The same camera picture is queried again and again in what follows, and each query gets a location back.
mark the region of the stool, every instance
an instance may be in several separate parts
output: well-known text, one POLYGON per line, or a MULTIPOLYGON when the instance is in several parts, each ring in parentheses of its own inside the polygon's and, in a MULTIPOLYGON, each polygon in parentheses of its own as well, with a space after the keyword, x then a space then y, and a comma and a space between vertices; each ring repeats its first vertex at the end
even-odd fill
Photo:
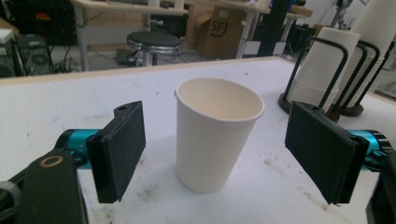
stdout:
POLYGON ((166 33, 140 31, 127 37, 128 46, 152 54, 152 65, 157 65, 157 54, 178 53, 181 40, 166 33))

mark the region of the logo on cardboard box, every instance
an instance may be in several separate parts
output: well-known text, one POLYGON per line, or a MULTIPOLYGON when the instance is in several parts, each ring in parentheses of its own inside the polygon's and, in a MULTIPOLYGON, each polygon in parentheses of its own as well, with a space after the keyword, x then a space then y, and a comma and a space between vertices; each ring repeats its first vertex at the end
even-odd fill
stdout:
POLYGON ((221 37, 227 33, 227 29, 227 21, 212 21, 209 34, 213 37, 221 37))

